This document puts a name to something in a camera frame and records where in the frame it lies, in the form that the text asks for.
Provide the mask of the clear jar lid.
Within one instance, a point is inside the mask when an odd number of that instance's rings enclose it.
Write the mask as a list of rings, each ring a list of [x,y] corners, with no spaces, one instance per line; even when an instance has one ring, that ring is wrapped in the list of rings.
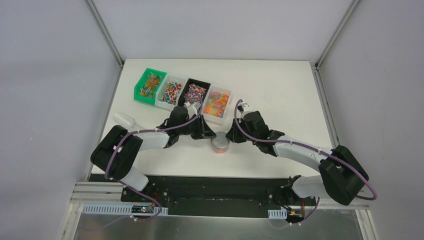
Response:
[[[226,138],[226,133],[224,131],[217,131],[216,137],[211,139],[210,144],[211,146],[220,148],[230,146],[230,141]]]

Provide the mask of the clear plastic jar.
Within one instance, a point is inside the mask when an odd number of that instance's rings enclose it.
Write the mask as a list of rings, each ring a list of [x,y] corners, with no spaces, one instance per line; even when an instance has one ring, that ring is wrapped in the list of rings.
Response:
[[[225,153],[225,152],[227,152],[227,151],[228,151],[229,146],[224,146],[224,147],[216,147],[216,146],[212,146],[211,148],[212,148],[212,150],[213,150],[215,153],[217,153],[217,154],[223,154],[223,153]]]

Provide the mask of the translucent plastic scoop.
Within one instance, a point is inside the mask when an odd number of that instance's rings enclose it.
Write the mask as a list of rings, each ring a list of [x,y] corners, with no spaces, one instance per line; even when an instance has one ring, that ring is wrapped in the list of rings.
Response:
[[[112,116],[112,119],[118,125],[127,129],[129,132],[135,132],[135,131],[139,132],[139,131],[145,129],[142,126],[140,126],[133,117],[131,117],[130,115],[128,115],[124,112],[115,113]]]

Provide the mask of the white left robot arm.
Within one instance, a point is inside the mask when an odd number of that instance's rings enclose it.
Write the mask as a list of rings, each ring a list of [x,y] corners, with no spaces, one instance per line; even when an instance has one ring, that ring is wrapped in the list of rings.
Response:
[[[147,185],[148,177],[133,166],[136,156],[145,150],[170,148],[185,135],[194,140],[217,136],[195,107],[176,106],[155,129],[113,126],[92,152],[90,161],[104,171],[106,179],[132,187],[134,197],[144,203],[152,198],[153,189]]]

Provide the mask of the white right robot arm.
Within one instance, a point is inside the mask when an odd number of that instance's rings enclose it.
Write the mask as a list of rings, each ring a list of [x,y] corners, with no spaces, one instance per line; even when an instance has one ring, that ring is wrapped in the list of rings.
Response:
[[[375,200],[377,193],[370,185],[369,175],[344,145],[335,148],[313,146],[269,129],[259,111],[233,111],[233,121],[226,137],[233,143],[252,142],[262,153],[293,160],[314,169],[314,176],[296,175],[282,188],[284,200],[296,205],[306,197],[328,197],[348,206],[367,186]]]

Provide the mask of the white star candy bin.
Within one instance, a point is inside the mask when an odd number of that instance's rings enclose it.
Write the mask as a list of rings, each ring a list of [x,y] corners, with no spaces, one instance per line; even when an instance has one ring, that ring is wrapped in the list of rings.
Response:
[[[230,110],[233,91],[223,85],[211,84],[205,97],[202,115],[207,122],[222,126]]]

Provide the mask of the black swirl lollipop bin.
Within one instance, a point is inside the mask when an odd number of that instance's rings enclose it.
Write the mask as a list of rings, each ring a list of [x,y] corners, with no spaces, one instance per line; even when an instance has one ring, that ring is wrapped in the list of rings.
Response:
[[[199,102],[200,99],[204,101],[207,93],[211,87],[210,82],[188,78],[186,84],[180,92],[180,97],[177,100],[177,105],[183,107],[185,103]]]

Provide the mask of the white lollipop bin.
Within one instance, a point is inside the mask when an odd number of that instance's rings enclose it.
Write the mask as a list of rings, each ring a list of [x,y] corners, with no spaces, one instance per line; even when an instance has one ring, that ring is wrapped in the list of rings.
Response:
[[[178,100],[188,77],[168,73],[156,91],[155,106],[165,110],[173,110],[178,105]]]

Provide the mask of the green candy bin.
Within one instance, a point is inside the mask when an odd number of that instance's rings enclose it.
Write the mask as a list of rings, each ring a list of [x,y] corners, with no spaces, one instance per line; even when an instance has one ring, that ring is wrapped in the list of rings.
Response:
[[[133,99],[137,102],[154,106],[159,87],[167,75],[167,72],[146,68],[134,86]]]

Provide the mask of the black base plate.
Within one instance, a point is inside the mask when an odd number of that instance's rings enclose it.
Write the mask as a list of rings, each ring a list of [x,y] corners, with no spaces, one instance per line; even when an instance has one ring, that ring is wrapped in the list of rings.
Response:
[[[173,216],[267,218],[280,207],[313,207],[316,199],[285,200],[287,178],[235,178],[149,175],[143,196],[123,189],[120,200],[151,203],[151,197]]]

